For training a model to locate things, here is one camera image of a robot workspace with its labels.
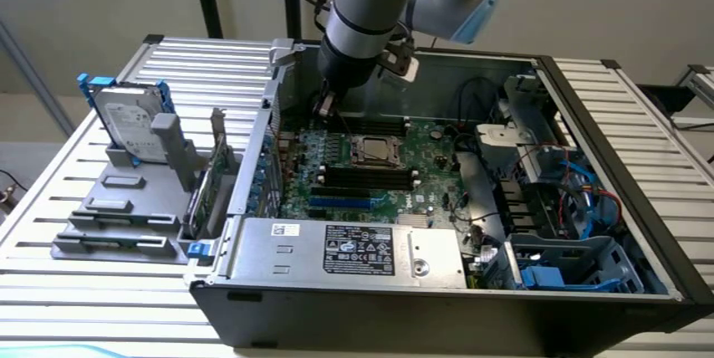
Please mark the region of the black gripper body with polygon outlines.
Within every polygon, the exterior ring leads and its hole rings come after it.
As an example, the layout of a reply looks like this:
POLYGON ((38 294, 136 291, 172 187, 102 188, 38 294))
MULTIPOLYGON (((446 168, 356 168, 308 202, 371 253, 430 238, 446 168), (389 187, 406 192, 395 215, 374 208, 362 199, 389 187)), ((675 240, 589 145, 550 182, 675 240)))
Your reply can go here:
POLYGON ((319 95, 324 97, 334 93, 335 97, 344 97, 348 89, 362 86, 378 65, 378 57, 385 46, 369 58, 354 58, 342 53, 328 39, 320 42, 316 66, 323 78, 319 95))

